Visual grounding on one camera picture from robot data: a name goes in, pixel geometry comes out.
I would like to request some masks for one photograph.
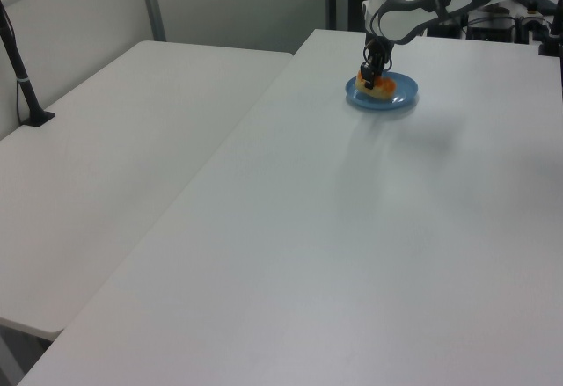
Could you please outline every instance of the table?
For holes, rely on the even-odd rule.
[[[417,38],[371,113],[362,45],[312,34],[22,386],[560,383],[559,61]]]
[[[0,142],[0,324],[54,339],[290,60],[143,42]]]

